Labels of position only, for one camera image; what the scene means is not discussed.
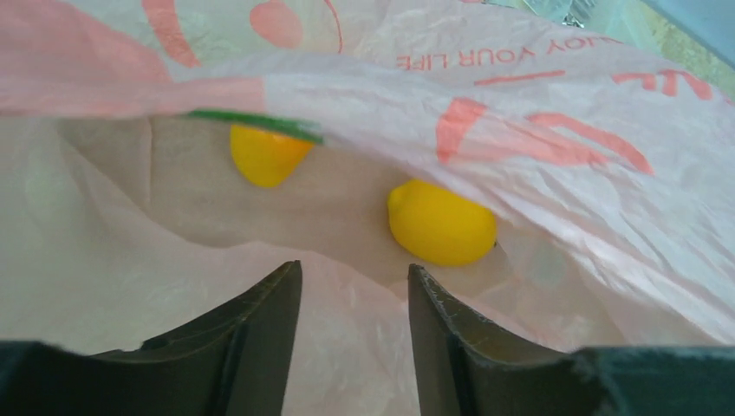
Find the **white plastic bag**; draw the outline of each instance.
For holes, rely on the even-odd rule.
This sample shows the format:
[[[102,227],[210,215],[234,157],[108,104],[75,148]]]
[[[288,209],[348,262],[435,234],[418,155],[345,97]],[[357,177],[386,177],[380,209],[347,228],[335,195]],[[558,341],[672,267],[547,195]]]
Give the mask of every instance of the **white plastic bag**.
[[[136,348],[298,258],[284,414],[416,414],[419,261],[385,213],[410,175],[497,213],[500,249],[430,271],[508,329],[733,342],[735,109],[678,65],[450,0],[288,2],[302,36],[271,42],[254,3],[71,3],[0,5],[3,338]],[[297,26],[269,7],[255,26]],[[149,118],[197,108],[308,120],[326,146],[258,190],[226,125]]]

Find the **lemon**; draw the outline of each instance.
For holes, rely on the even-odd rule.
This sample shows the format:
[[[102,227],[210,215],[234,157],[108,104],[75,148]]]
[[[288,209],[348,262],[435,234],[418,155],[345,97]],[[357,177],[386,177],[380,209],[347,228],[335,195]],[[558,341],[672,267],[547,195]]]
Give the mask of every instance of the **lemon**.
[[[416,257],[439,266],[474,263],[498,237],[492,212],[446,189],[412,179],[388,196],[395,240]]]
[[[232,126],[230,151],[235,166],[253,185],[280,185],[314,147],[307,141],[254,127]]]

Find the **black plastic bracket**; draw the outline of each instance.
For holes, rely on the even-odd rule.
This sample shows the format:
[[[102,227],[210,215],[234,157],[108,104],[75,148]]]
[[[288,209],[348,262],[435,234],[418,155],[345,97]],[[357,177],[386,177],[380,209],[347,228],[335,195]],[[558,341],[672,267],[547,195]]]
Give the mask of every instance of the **black plastic bracket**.
[[[280,415],[301,287],[301,264],[285,263],[132,352],[0,342],[0,414]]]
[[[412,265],[422,416],[733,415],[735,348],[553,351],[499,327]]]

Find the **pink graphic print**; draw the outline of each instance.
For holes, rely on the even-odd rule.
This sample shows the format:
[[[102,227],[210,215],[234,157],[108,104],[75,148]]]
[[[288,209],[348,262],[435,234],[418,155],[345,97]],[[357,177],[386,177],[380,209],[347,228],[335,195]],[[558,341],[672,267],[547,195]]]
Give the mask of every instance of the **pink graphic print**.
[[[252,8],[250,26],[278,48],[296,49],[303,41],[303,26],[283,0],[268,0]]]

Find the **yellow fruit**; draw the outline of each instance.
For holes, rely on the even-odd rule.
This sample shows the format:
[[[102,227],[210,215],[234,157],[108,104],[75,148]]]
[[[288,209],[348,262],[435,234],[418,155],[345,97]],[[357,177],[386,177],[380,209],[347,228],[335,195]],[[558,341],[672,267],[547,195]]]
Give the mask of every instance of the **yellow fruit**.
[[[250,182],[263,188],[280,185],[312,147],[307,141],[254,127],[232,126],[230,130],[235,166]]]
[[[474,263],[498,237],[490,210],[417,179],[391,191],[388,218],[398,244],[439,266]]]

